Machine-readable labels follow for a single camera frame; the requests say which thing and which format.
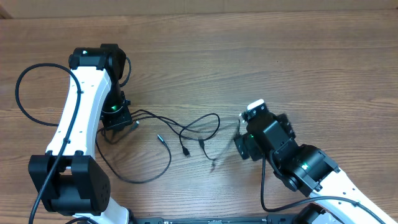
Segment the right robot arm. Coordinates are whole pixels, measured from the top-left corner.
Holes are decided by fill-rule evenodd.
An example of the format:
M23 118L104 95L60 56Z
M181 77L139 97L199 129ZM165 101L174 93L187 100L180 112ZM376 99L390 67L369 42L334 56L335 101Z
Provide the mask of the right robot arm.
M393 223L386 212L354 185L345 171L321 149L298 145L285 114L275 115L265 106L241 113L247 124L245 134L234 138L243 159L270 164L274 175L291 191L305 199L277 208L263 206L268 213L304 205L296 223L337 220L340 223Z

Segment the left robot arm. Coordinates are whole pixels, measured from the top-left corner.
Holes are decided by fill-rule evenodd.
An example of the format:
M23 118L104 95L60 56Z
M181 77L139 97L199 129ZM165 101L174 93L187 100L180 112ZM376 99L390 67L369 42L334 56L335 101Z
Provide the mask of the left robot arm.
M130 209L110 196L110 179L95 160L99 123L106 129L132 124L119 84L125 62L118 44L76 48L69 56L70 86L56 133L28 165L38 191L31 214L41 203L48 212L94 223L133 223Z

